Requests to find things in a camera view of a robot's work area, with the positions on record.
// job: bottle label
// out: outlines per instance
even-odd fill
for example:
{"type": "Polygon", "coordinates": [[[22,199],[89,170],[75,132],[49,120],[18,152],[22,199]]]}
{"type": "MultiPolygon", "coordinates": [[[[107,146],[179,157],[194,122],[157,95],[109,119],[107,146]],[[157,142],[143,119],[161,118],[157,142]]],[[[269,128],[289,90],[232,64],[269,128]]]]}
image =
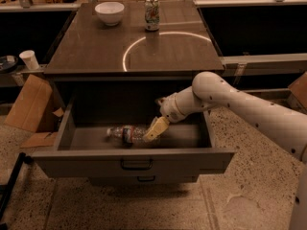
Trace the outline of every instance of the bottle label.
{"type": "Polygon", "coordinates": [[[134,126],[123,126],[123,143],[124,144],[131,144],[133,143],[133,130],[134,126]]]}

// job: white bowl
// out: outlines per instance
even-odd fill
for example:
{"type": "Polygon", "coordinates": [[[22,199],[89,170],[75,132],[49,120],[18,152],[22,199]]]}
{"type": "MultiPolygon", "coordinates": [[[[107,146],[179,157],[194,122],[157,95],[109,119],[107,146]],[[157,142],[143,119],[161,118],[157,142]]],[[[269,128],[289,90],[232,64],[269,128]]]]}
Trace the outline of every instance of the white bowl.
{"type": "Polygon", "coordinates": [[[95,7],[98,17],[108,26],[117,25],[123,18],[125,6],[118,2],[105,2],[95,7]]]}

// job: plastic bottle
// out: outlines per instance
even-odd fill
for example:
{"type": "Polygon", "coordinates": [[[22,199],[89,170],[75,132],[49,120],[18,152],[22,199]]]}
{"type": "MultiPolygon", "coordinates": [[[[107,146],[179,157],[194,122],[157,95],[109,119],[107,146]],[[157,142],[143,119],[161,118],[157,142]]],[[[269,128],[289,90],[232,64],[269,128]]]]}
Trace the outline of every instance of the plastic bottle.
{"type": "Polygon", "coordinates": [[[120,141],[123,145],[137,146],[137,147],[154,147],[159,144],[160,137],[156,137],[151,142],[145,142],[143,140],[144,134],[147,129],[142,126],[114,126],[108,128],[106,135],[113,140],[120,141]]]}

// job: concrete floor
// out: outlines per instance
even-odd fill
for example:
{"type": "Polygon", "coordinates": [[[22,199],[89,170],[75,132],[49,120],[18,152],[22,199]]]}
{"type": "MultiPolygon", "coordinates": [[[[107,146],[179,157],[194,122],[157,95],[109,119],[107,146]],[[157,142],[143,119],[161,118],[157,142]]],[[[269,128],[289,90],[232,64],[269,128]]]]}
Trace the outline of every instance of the concrete floor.
{"type": "MultiPolygon", "coordinates": [[[[0,184],[32,133],[3,122],[0,184]]],[[[225,174],[197,183],[93,187],[87,178],[48,178],[24,165],[1,222],[20,229],[288,229],[303,164],[225,108],[211,113],[217,148],[237,150],[225,174]]]]}

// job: drawer handle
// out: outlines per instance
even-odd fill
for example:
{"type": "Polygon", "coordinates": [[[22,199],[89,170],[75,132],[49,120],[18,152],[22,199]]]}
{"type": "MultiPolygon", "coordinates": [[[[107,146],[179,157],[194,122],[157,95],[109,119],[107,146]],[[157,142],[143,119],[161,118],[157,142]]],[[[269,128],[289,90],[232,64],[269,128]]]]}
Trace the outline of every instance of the drawer handle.
{"type": "Polygon", "coordinates": [[[150,162],[149,165],[146,167],[130,167],[130,166],[125,165],[125,161],[122,159],[121,167],[125,171],[147,171],[147,170],[150,170],[153,166],[153,160],[151,159],[149,162],[150,162]]]}
{"type": "Polygon", "coordinates": [[[155,176],[137,176],[138,182],[152,182],[155,181],[155,176]]]}

